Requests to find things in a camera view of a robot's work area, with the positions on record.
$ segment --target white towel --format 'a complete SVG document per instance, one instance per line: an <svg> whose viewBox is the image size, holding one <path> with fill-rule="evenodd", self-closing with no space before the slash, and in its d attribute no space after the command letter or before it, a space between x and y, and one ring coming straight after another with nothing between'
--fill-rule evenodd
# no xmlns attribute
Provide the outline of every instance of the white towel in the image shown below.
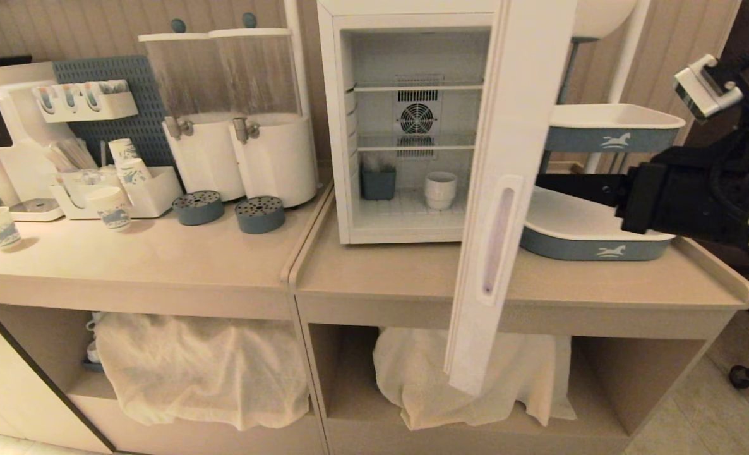
<svg viewBox="0 0 749 455"><path fill-rule="evenodd" d="M477 397L447 384L446 343L447 331L429 329L386 328L377 340L378 388L403 409L409 429L497 422L510 416L516 401L542 425L550 417L577 417L567 397L571 337L498 334Z"/></svg>
<svg viewBox="0 0 749 455"><path fill-rule="evenodd" d="M107 313L95 333L121 409L145 425L281 428L308 412L290 322Z"/></svg>

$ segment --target horse logo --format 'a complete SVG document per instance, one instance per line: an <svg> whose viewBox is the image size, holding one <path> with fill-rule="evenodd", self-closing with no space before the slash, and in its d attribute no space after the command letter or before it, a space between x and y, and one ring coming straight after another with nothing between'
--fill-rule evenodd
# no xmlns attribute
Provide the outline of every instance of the horse logo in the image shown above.
<svg viewBox="0 0 749 455"><path fill-rule="evenodd" d="M146 176L140 171L128 171L123 174L124 184L138 185L140 181L147 181Z"/></svg>
<svg viewBox="0 0 749 455"><path fill-rule="evenodd" d="M602 142L601 144L599 144L599 146L602 148L625 148L629 145L627 141L631 137L632 135L629 132L624 133L618 138L614 138L613 136L605 136L603 138L605 139L605 142Z"/></svg>
<svg viewBox="0 0 749 455"><path fill-rule="evenodd" d="M119 228L127 224L130 221L130 216L123 209L112 211L111 213L105 213L104 211L98 211L97 215L100 216L102 221L109 228Z"/></svg>
<svg viewBox="0 0 749 455"><path fill-rule="evenodd" d="M596 253L598 257L622 257L625 255L626 245L620 245L616 248L600 248L599 253Z"/></svg>
<svg viewBox="0 0 749 455"><path fill-rule="evenodd" d="M0 245L2 244L11 244L12 242L7 242L7 239L11 236L17 236L18 230L16 229L16 224L14 222L11 222L6 227L0 226Z"/></svg>

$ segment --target tile floor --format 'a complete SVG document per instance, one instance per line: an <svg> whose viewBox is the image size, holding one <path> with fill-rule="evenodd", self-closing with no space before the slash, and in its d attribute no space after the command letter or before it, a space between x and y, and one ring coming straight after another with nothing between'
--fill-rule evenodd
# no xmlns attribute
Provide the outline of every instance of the tile floor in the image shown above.
<svg viewBox="0 0 749 455"><path fill-rule="evenodd" d="M731 320L674 396L625 455L749 455L749 389L728 382L732 365L749 365L749 313ZM92 455L0 435L0 455Z"/></svg>

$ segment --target wood-paneled wall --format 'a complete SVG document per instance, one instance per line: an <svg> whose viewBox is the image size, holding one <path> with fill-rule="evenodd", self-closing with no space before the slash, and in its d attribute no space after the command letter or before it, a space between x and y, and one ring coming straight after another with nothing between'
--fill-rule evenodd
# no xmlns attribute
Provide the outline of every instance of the wood-paneled wall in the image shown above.
<svg viewBox="0 0 749 455"><path fill-rule="evenodd" d="M672 75L703 54L721 53L740 2L652 0L623 101L688 120L672 91ZM329 159L316 0L299 0L299 9L316 149L319 159ZM0 55L28 52L41 61L141 54L137 35L170 32L173 18L184 20L190 32L207 32L242 27L247 11L256 14L259 27L284 27L279 0L0 0ZM624 31L580 46L568 103L606 100ZM584 156L554 158L581 161Z"/></svg>
<svg viewBox="0 0 749 455"><path fill-rule="evenodd" d="M678 135L683 143L692 115L672 89L672 77L687 64L722 54L741 0L652 0L647 22L635 53L623 103L639 104L685 119ZM625 27L604 40L582 44L577 54L568 103L602 103L608 98L615 61ZM631 155L628 167L651 155ZM554 154L553 159L584 161L584 155ZM611 155L603 157L599 172L608 170Z"/></svg>

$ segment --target fridge door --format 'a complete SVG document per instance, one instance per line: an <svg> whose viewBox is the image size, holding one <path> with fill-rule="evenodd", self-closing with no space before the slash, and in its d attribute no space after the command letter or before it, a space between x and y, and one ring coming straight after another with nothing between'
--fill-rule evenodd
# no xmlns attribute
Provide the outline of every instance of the fridge door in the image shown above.
<svg viewBox="0 0 749 455"><path fill-rule="evenodd" d="M445 370L479 394L548 124L577 0L501 0L493 21Z"/></svg>

